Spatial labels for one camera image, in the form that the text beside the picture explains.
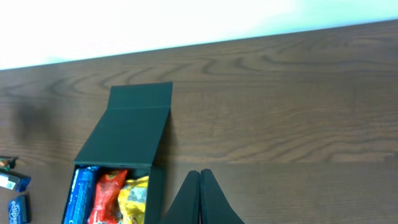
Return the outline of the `dark green box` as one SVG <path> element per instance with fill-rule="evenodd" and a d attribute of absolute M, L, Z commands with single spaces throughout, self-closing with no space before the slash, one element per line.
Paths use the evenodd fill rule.
<path fill-rule="evenodd" d="M 112 86 L 108 105 L 74 159 L 74 168 L 127 169 L 133 178 L 147 175 L 145 223 L 158 223 L 164 199 L 165 171 L 157 150 L 169 119 L 172 82 Z"/>

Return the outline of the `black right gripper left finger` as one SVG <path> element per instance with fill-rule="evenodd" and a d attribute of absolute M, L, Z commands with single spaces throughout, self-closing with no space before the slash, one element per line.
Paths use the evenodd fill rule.
<path fill-rule="evenodd" d="M 191 170 L 160 224 L 200 223 L 200 173 Z"/>

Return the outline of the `yellow candy bag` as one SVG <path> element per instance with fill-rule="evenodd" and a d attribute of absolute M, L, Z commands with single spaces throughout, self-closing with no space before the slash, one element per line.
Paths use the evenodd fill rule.
<path fill-rule="evenodd" d="M 118 195 L 123 224 L 143 224 L 149 176 L 125 181 Z"/>

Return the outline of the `blue Oreo cookie pack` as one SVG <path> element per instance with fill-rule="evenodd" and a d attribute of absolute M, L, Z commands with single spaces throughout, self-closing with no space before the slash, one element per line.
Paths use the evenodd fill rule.
<path fill-rule="evenodd" d="M 98 166 L 77 167 L 67 199 L 63 224 L 86 224 L 90 216 Z"/>

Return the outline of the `red candy bag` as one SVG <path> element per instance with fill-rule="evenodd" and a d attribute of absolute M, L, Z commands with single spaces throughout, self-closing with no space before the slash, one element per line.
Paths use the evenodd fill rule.
<path fill-rule="evenodd" d="M 112 170 L 99 178 L 96 183 L 93 208 L 88 218 L 89 224 L 118 223 L 113 212 L 127 173 L 127 170 Z"/>

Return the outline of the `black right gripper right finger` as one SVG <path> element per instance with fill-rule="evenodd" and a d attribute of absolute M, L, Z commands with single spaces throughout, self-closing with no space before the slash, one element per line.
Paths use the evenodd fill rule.
<path fill-rule="evenodd" d="M 203 224 L 244 224 L 210 169 L 200 172 L 200 211 Z"/>

